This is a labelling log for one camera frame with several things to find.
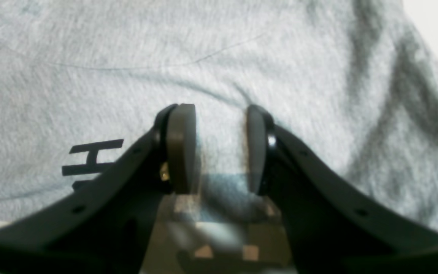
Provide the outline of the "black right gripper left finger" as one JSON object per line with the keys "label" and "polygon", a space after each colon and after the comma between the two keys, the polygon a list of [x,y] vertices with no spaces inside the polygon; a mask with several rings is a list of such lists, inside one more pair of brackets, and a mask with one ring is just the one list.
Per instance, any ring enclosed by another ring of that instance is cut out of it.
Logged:
{"label": "black right gripper left finger", "polygon": [[94,180],[0,228],[0,274],[137,274],[165,195],[189,194],[196,108],[173,104]]}

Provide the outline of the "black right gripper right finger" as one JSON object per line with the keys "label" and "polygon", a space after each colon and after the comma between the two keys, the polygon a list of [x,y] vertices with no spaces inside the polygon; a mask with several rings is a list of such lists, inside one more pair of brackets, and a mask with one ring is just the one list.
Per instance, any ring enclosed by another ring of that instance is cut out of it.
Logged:
{"label": "black right gripper right finger", "polygon": [[300,274],[438,274],[438,232],[348,184],[263,107],[246,127],[250,191],[280,210]]}

